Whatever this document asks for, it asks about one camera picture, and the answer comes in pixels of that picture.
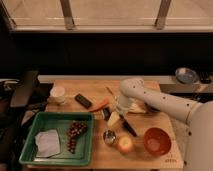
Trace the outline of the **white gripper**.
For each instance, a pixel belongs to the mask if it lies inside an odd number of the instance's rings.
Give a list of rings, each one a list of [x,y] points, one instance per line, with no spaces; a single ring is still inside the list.
[[[115,110],[111,113],[111,116],[107,122],[109,127],[112,127],[118,120],[119,115],[125,115],[130,108],[130,99],[123,94],[120,94],[116,99]]]

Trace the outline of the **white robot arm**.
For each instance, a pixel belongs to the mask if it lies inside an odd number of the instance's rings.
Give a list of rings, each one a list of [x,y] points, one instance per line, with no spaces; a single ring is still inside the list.
[[[213,101],[200,103],[148,89],[142,78],[123,80],[119,90],[115,102],[118,115],[125,116],[137,99],[187,124],[183,171],[213,171]]]

